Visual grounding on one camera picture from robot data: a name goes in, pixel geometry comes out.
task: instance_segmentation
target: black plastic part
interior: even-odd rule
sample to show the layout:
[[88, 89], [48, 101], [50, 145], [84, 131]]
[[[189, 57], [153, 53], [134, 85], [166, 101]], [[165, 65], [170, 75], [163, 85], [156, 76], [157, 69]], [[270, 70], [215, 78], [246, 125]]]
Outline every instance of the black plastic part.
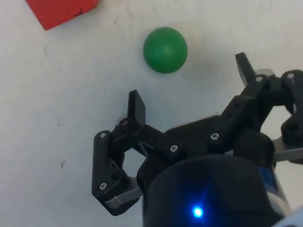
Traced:
[[211, 152], [207, 145], [207, 139], [210, 130], [219, 117], [220, 116], [215, 115], [196, 122], [184, 124], [169, 129], [165, 134], [176, 139], [183, 145], [188, 158], [213, 154], [214, 152]]
[[[269, 226], [267, 224], [272, 223], [272, 220], [277, 218], [271, 211], [267, 213], [269, 210], [266, 208], [268, 204], [265, 201], [263, 201], [263, 208], [266, 208], [266, 212], [258, 207], [261, 212], [254, 214], [249, 210], [246, 213], [234, 212], [233, 209], [229, 210], [231, 207], [227, 207], [227, 205], [232, 204], [228, 197], [233, 198], [233, 202], [238, 204], [241, 210], [245, 210], [243, 206], [246, 207], [243, 203], [243, 195], [238, 191], [238, 188], [234, 188], [235, 194], [232, 193], [231, 188], [234, 185], [244, 189], [248, 194], [252, 193], [248, 196], [256, 199], [256, 201], [262, 200], [252, 192], [253, 190], [262, 190], [259, 183], [256, 186], [258, 188], [252, 186], [249, 189], [247, 185], [250, 184], [246, 179], [237, 182], [238, 178], [233, 176], [233, 174], [241, 173], [243, 176], [246, 175], [246, 178], [255, 178], [252, 181], [256, 181], [258, 178], [254, 173], [254, 167], [249, 167], [251, 164], [247, 163], [248, 167], [240, 164], [245, 163], [243, 159], [241, 159], [242, 161], [239, 159], [224, 159], [222, 161], [223, 157], [215, 159], [197, 158], [193, 165], [200, 163], [202, 166], [197, 166], [196, 170], [192, 167], [189, 167], [189, 169], [183, 169], [182, 167], [183, 164], [186, 166], [185, 163], [190, 163], [193, 160], [183, 162], [184, 159], [206, 157], [210, 154], [223, 154], [233, 149], [235, 156], [248, 159], [256, 166], [271, 169], [272, 165], [275, 165], [273, 163], [274, 147], [271, 140], [259, 131], [273, 106], [277, 105], [285, 105], [292, 114], [281, 126], [284, 142], [297, 147], [303, 146], [303, 72], [300, 70], [289, 71], [281, 79], [275, 75], [269, 77], [266, 75], [256, 76], [245, 53], [237, 54], [236, 60], [239, 73], [246, 85], [241, 95], [236, 96], [220, 116], [185, 124], [170, 129], [166, 133], [162, 133], [145, 123], [145, 104], [143, 100], [136, 90], [129, 93], [127, 118], [123, 119], [111, 133], [103, 131], [94, 138], [92, 193], [112, 215], [124, 213], [138, 201], [138, 199], [130, 201], [117, 209], [110, 209], [105, 203], [129, 189], [130, 178], [123, 171], [123, 161], [125, 152], [134, 148], [146, 157], [137, 175], [137, 182], [144, 195], [148, 197], [144, 198], [145, 201], [148, 201], [148, 203], [145, 203], [144, 212], [151, 209], [151, 206], [155, 210], [148, 213], [156, 213], [156, 215], [152, 214], [151, 216], [144, 215], [146, 227], [161, 227], [163, 225], [160, 221], [169, 221], [163, 215], [167, 214], [166, 211], [171, 208], [171, 205], [173, 205], [175, 213], [168, 214], [168, 217], [178, 220], [178, 218], [173, 217], [173, 215], [182, 217], [182, 214], [179, 213], [180, 210], [178, 210], [180, 207], [177, 205], [180, 205], [180, 202], [181, 204], [185, 202], [184, 198], [191, 198], [191, 195], [186, 195], [187, 191], [185, 189], [190, 190], [191, 187], [195, 195], [196, 189], [202, 189], [204, 186], [209, 188], [209, 185], [211, 185], [213, 193], [210, 194], [206, 203], [209, 202], [209, 206], [211, 206], [210, 202], [213, 202], [222, 217], [222, 219], [217, 220], [216, 224], [225, 220], [228, 224], [234, 223], [234, 226]], [[219, 134], [216, 140], [211, 139], [213, 133]], [[303, 160], [292, 162], [303, 164]], [[168, 176], [166, 180], [162, 179], [163, 174]], [[103, 190], [100, 189], [102, 183], [107, 183], [107, 187]], [[227, 188], [228, 193], [223, 192], [224, 187]], [[151, 192], [151, 190], [155, 190], [159, 198], [163, 199], [156, 198], [150, 201], [151, 198], [157, 197], [157, 193]], [[264, 215], [269, 215], [269, 219], [264, 220]], [[151, 220], [158, 216], [163, 219]], [[204, 224], [200, 225], [200, 223], [195, 224], [197, 224], [195, 226], [205, 226]], [[217, 226], [229, 225], [220, 223]]]
[[[138, 199], [121, 205], [117, 209], [111, 209], [106, 205], [106, 201], [114, 198], [118, 194], [127, 190], [129, 178], [126, 173], [119, 168], [117, 163], [111, 159], [108, 154], [108, 146], [111, 134], [109, 131], [102, 131], [94, 138], [94, 157], [93, 157], [93, 174], [92, 189], [93, 196], [108, 210], [112, 215], [120, 215], [133, 206]], [[106, 188], [101, 190], [100, 185], [106, 183]]]
[[275, 148], [272, 140], [261, 132], [243, 129], [233, 145], [233, 155], [272, 169]]
[[[141, 150], [152, 151], [168, 162], [174, 163], [186, 157], [183, 146], [179, 141], [147, 124], [141, 125], [133, 119], [125, 118], [119, 123], [119, 128], [132, 140], [140, 144]], [[178, 149], [171, 151], [170, 148], [172, 146], [177, 146]]]
[[[267, 87], [267, 77], [262, 78], [259, 82], [251, 80], [241, 95], [234, 97], [225, 108], [209, 133], [208, 144], [211, 150], [222, 154], [229, 151], [243, 128], [260, 131], [272, 109], [272, 106], [264, 107], [258, 102]], [[212, 140], [213, 133], [218, 133], [220, 137]]]
[[[143, 198], [144, 227], [269, 227], [282, 218], [258, 167], [239, 157], [182, 161], [158, 175]], [[201, 218], [194, 207], [203, 209]]]
[[145, 104], [137, 90], [129, 93], [127, 117], [145, 124]]
[[236, 55], [236, 62], [238, 65], [239, 74], [244, 85], [247, 85], [251, 80], [256, 77], [256, 73], [251, 66], [245, 53], [239, 53]]
[[281, 126], [283, 140], [288, 145], [303, 146], [303, 72], [301, 70], [286, 72], [281, 80], [290, 91], [293, 104], [296, 106], [296, 111], [290, 107], [293, 115]]

